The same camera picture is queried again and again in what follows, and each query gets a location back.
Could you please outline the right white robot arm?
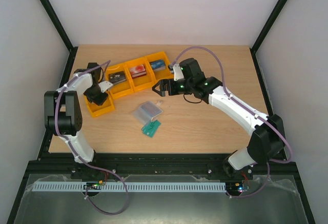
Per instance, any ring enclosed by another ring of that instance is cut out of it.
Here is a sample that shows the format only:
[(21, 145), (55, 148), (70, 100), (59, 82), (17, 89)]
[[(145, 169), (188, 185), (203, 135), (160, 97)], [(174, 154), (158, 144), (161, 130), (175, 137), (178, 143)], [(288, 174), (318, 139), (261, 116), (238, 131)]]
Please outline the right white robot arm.
[(227, 114), (250, 136), (249, 144), (229, 155), (222, 163), (226, 177), (236, 178), (243, 168), (253, 164), (266, 164), (284, 148), (282, 119), (274, 114), (262, 113), (236, 97), (223, 82), (206, 77), (194, 58), (175, 64), (173, 78), (159, 80), (152, 90), (160, 96), (192, 94)]

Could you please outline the beige leather card holder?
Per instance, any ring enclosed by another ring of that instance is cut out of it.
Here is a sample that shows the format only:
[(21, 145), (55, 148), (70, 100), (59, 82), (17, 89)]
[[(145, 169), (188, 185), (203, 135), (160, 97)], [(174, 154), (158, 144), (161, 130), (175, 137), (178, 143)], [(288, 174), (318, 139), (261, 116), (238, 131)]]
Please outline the beige leather card holder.
[(134, 112), (133, 116), (142, 124), (146, 125), (157, 120), (163, 110), (151, 101), (141, 104)]

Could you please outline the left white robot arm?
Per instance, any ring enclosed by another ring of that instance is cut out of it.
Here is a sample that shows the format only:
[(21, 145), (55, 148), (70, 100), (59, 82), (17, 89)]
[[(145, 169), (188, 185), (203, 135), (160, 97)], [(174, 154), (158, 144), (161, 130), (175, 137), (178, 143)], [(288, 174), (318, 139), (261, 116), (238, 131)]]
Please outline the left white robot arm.
[(81, 130), (79, 97), (84, 96), (99, 107), (104, 105), (109, 99), (108, 90), (113, 87), (104, 80), (104, 74), (102, 65), (88, 63), (85, 69), (77, 69), (62, 87), (44, 94), (45, 127), (65, 142), (79, 164), (91, 162), (95, 153)]

